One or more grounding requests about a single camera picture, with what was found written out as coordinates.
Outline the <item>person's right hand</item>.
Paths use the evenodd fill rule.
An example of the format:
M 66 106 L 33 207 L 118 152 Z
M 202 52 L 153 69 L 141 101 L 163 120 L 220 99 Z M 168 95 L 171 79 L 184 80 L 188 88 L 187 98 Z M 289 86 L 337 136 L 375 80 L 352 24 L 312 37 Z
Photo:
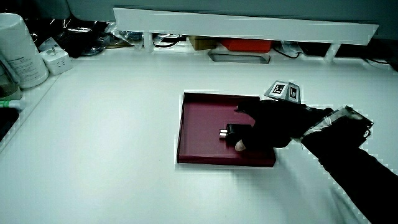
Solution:
M 301 102 L 297 84 L 277 80 L 264 96 L 265 100 L 247 100 L 236 107 L 255 121 L 234 144 L 238 152 L 285 147 L 314 124 L 313 110 Z

